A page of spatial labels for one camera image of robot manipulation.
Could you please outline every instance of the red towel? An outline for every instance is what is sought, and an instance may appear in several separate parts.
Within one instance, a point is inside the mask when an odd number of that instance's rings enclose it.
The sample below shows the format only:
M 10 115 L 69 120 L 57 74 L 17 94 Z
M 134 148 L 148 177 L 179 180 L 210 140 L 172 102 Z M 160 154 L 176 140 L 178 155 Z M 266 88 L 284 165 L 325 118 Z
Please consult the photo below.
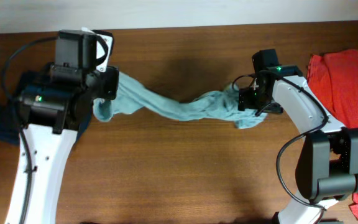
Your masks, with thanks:
M 308 82 L 322 104 L 348 128 L 358 128 L 358 50 L 312 56 Z M 358 219 L 358 193 L 350 206 Z

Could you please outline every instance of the light blue towel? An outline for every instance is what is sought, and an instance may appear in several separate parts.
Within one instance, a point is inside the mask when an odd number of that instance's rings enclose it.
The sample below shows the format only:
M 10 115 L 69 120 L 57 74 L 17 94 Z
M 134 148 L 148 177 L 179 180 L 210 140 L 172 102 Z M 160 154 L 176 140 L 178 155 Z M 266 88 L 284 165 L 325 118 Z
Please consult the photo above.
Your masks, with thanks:
M 266 114 L 254 116 L 255 110 L 239 111 L 238 91 L 226 88 L 211 91 L 191 103 L 179 103 L 146 89 L 137 80 L 120 72 L 117 97 L 112 101 L 95 99 L 93 114 L 99 121 L 110 121 L 118 113 L 132 114 L 146 107 L 166 118 L 191 121 L 202 118 L 234 121 L 239 129 L 252 128 L 261 123 Z

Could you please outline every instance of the black cable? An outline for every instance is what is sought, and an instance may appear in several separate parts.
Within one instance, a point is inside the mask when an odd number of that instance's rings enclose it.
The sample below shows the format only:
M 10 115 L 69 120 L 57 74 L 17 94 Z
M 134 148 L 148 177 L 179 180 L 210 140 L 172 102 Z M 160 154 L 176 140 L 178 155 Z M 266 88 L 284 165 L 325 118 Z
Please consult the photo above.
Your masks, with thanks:
M 237 82 L 239 79 L 245 78 L 245 77 L 252 77 L 252 78 L 254 78 L 254 79 L 252 80 L 252 82 L 249 84 L 248 88 L 251 87 L 251 86 L 254 84 L 254 82 L 255 82 L 255 74 L 240 75 L 239 77 L 237 77 L 236 79 L 234 79 L 234 81 L 231 83 L 231 88 L 232 88 L 232 90 L 234 90 L 234 85 L 236 84 L 236 82 Z
M 6 88 L 6 70 L 9 68 L 9 64 L 11 63 L 11 60 L 14 59 L 20 52 L 22 52 L 24 49 L 29 48 L 35 44 L 39 44 L 42 42 L 48 42 L 48 41 L 52 41 L 52 40 L 56 40 L 57 37 L 46 37 L 46 38 L 42 38 L 39 40 L 35 40 L 31 43 L 25 44 L 23 45 L 21 48 L 17 49 L 5 62 L 2 70 L 1 70 L 1 88 L 2 90 L 4 90 L 4 93 L 6 95 L 6 97 L 8 98 L 8 100 L 13 101 L 13 96 L 10 94 L 9 90 Z
M 262 109 L 257 110 L 255 116 L 260 116 L 272 104 L 273 104 L 272 102 L 267 103 Z
M 39 40 L 35 40 L 31 43 L 25 44 L 23 45 L 21 48 L 17 49 L 5 62 L 2 70 L 1 70 L 1 88 L 4 91 L 6 97 L 8 98 L 9 102 L 8 102 L 8 106 L 11 106 L 12 108 L 12 116 L 13 116 L 13 120 L 14 122 L 17 124 L 17 128 L 19 130 L 19 135 L 22 139 L 23 142 L 23 147 L 24 147 L 24 151 L 25 151 L 25 155 L 26 155 L 26 159 L 27 159 L 27 167 L 25 168 L 25 171 L 27 173 L 27 184 L 25 187 L 25 195 L 24 195 L 24 201 L 23 201 L 23 207 L 22 207 L 22 214 L 20 217 L 20 224 L 24 224 L 25 222 L 25 218 L 27 215 L 27 209 L 29 207 L 29 200 L 30 200 L 30 193 L 31 193 L 31 183 L 32 183 L 32 161 L 31 161 L 31 155 L 30 155 L 30 148 L 29 145 L 27 143 L 27 140 L 25 138 L 25 134 L 23 131 L 23 125 L 22 125 L 22 121 L 19 117 L 19 115 L 17 114 L 16 111 L 16 106 L 15 106 L 15 99 L 13 98 L 13 96 L 10 94 L 9 90 L 6 87 L 6 71 L 9 68 L 9 64 L 11 62 L 12 59 L 14 59 L 19 53 L 21 53 L 23 50 L 35 45 L 35 44 L 39 44 L 42 42 L 48 42 L 48 41 L 52 41 L 52 40 L 56 40 L 57 37 L 47 37 L 47 38 L 43 38 L 43 39 L 39 39 Z
M 283 177 L 281 175 L 281 171 L 280 171 L 280 159 L 281 159 L 281 156 L 282 154 L 284 153 L 285 149 L 291 145 L 292 143 L 294 143 L 295 141 L 305 137 L 307 134 L 310 134 L 310 133 L 313 133 L 315 131 L 318 131 L 320 130 L 322 127 L 324 127 L 327 122 L 328 122 L 328 115 L 327 113 L 325 112 L 325 109 L 323 108 L 323 106 L 321 106 L 321 104 L 310 94 L 308 93 L 307 91 L 305 91 L 303 89 L 303 87 L 300 87 L 298 85 L 296 85 L 295 83 L 291 82 L 290 80 L 287 80 L 286 78 L 283 78 L 282 76 L 280 76 L 279 74 L 276 74 L 274 72 L 271 72 L 271 71 L 267 71 L 267 70 L 262 70 L 260 71 L 259 73 L 266 73 L 266 74 L 271 74 L 271 75 L 274 75 L 275 78 L 277 80 L 283 80 L 284 82 L 290 84 L 291 86 L 293 86 L 294 88 L 296 88 L 299 92 L 302 92 L 303 94 L 305 94 L 311 101 L 313 101 L 313 103 L 316 104 L 316 106 L 319 108 L 319 110 L 321 111 L 321 113 L 323 114 L 323 120 L 321 122 L 321 124 L 315 128 L 312 128 L 311 130 L 309 131 L 306 131 L 304 133 L 301 133 L 299 134 L 298 136 L 295 136 L 293 139 L 289 140 L 287 143 L 284 144 L 284 146 L 280 149 L 280 151 L 278 152 L 277 154 L 277 158 L 276 158 L 276 171 L 277 171 L 277 176 L 278 176 L 278 179 L 281 183 L 281 185 L 283 186 L 284 190 L 286 191 L 286 193 L 293 199 L 295 200 L 296 202 L 302 204 L 302 205 L 305 205 L 305 206 L 309 206 L 309 207 L 314 207 L 314 208 L 320 208 L 322 210 L 322 213 L 324 211 L 326 211 L 326 208 L 324 208 L 322 205 L 318 205 L 318 204 L 312 204 L 312 203 L 308 203 L 308 202 L 304 202 L 302 201 L 300 198 L 298 198 L 297 196 L 295 196 L 291 191 L 290 189 L 288 189 L 288 187 L 285 185 L 284 183 L 284 180 L 283 180 Z

